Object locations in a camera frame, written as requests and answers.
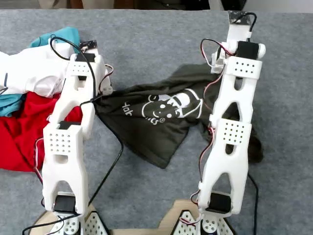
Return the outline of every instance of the dark green t-shirt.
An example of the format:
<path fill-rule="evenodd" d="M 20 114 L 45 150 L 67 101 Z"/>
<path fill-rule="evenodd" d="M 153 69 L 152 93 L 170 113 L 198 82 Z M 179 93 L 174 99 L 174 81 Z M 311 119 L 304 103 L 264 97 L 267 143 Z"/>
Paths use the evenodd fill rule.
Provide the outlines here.
<path fill-rule="evenodd" d="M 191 126 L 200 123 L 203 136 L 209 139 L 206 127 L 220 83 L 208 89 L 205 100 L 203 91 L 216 78 L 209 74 L 207 65 L 184 65 L 168 79 L 116 91 L 97 100 L 97 115 L 133 152 L 165 168 Z M 224 118 L 238 120 L 236 107 L 231 106 Z M 254 162 L 263 157 L 254 131 L 248 155 Z"/>

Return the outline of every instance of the clothing pile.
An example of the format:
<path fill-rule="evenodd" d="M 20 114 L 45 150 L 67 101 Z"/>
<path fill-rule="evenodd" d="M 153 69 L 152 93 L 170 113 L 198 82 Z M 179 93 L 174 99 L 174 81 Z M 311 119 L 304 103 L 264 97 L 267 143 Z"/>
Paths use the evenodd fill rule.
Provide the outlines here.
<path fill-rule="evenodd" d="M 55 55 L 48 39 L 57 36 L 79 45 L 76 28 L 66 27 L 34 40 L 18 54 L 0 52 L 0 168 L 33 171 L 35 142 L 43 137 L 47 118 L 63 87 L 68 61 Z M 55 49 L 64 57 L 74 51 L 57 42 Z M 75 107 L 67 121 L 81 121 L 82 113 Z M 37 144 L 38 168 L 44 161 L 44 143 Z"/>
<path fill-rule="evenodd" d="M 0 68 L 0 168 L 33 171 L 35 149 L 37 167 L 42 167 L 44 143 L 37 140 L 43 137 L 43 128 L 62 91 L 68 65 L 48 45 L 53 35 L 76 45 L 80 42 L 78 30 L 67 27 L 39 37 L 16 55 L 0 53 L 0 64 L 4 65 Z M 54 47 L 63 57 L 69 58 L 74 53 L 65 43 Z M 209 74 L 207 65 L 184 65 L 163 81 L 103 96 L 94 103 L 96 113 L 134 153 L 165 168 L 191 126 L 198 125 L 204 138 L 210 141 L 209 115 L 221 83 L 203 93 L 205 86 L 216 78 L 215 74 Z M 239 120 L 237 106 L 231 105 L 223 117 Z M 81 119 L 81 110 L 75 107 L 65 120 L 80 122 Z M 263 158 L 261 143 L 253 129 L 248 158 L 250 162 L 260 162 Z"/>

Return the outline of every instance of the gray felt surface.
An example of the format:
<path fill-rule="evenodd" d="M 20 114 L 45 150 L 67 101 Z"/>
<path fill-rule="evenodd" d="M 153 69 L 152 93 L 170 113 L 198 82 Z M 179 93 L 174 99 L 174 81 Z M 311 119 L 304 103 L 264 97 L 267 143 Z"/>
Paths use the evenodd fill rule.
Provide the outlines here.
<path fill-rule="evenodd" d="M 267 46 L 253 117 L 265 159 L 250 166 L 260 187 L 259 234 L 313 233 L 312 23 L 310 14 L 258 13 L 253 38 Z M 115 68 L 115 89 L 162 80 L 182 64 L 203 63 L 201 39 L 222 41 L 228 30 L 225 12 L 2 10 L 0 51 L 16 53 L 67 25 L 77 27 L 83 39 L 98 41 Z M 156 228 L 175 199 L 197 188 L 197 157 L 204 146 L 192 128 L 165 170 L 126 149 L 94 201 L 107 226 Z M 96 118 L 84 148 L 91 195 L 120 147 Z M 38 218 L 44 211 L 41 190 L 35 174 L 0 170 L 1 235 L 21 234 Z M 254 194 L 248 180 L 242 211 L 230 218 L 240 235 L 252 234 Z"/>

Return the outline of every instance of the teal cloth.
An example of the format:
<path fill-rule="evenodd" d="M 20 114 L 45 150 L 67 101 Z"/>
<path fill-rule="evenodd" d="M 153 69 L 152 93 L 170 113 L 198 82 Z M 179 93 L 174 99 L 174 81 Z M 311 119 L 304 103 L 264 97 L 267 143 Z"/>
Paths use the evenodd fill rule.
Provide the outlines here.
<path fill-rule="evenodd" d="M 66 27 L 58 31 L 46 33 L 40 36 L 39 38 L 35 39 L 29 45 L 29 47 L 39 47 L 39 46 L 48 45 L 48 39 L 51 38 L 53 35 L 56 37 L 67 39 L 71 41 L 72 43 L 74 43 L 75 45 L 79 46 L 80 38 L 79 38 L 78 30 L 74 27 Z"/>
<path fill-rule="evenodd" d="M 14 111 L 20 109 L 23 94 L 2 94 L 0 95 L 0 117 L 10 117 Z"/>
<path fill-rule="evenodd" d="M 61 37 L 67 39 L 77 46 L 80 43 L 80 37 L 78 30 L 74 27 L 62 28 L 58 31 L 46 33 L 39 38 L 35 39 L 29 47 L 39 47 L 48 45 L 48 39 L 55 35 L 56 37 Z M 0 117 L 11 117 L 12 113 L 19 110 L 22 102 L 25 98 L 24 94 L 1 94 L 0 95 Z"/>

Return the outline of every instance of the red cloth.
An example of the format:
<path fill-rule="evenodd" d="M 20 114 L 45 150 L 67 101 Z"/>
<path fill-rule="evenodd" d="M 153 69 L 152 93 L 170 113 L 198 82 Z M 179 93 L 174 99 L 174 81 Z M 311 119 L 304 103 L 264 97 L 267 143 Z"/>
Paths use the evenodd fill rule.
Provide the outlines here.
<path fill-rule="evenodd" d="M 34 144 L 43 137 L 43 129 L 48 124 L 47 117 L 53 112 L 59 96 L 41 97 L 28 92 L 24 108 L 18 117 L 0 117 L 0 168 L 15 171 L 33 171 Z M 75 107 L 66 121 L 81 121 L 82 112 Z M 43 165 L 44 142 L 39 141 L 38 168 Z"/>

